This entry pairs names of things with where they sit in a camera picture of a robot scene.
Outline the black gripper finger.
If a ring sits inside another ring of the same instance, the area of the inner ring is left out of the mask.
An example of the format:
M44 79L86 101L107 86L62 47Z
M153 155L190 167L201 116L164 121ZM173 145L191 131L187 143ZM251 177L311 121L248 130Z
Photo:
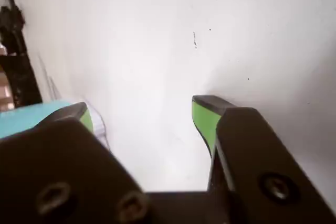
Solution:
M82 122L80 102L1 139L1 223L157 223L150 199Z
M230 223L335 223L335 215L254 108L192 97L193 123L226 180Z

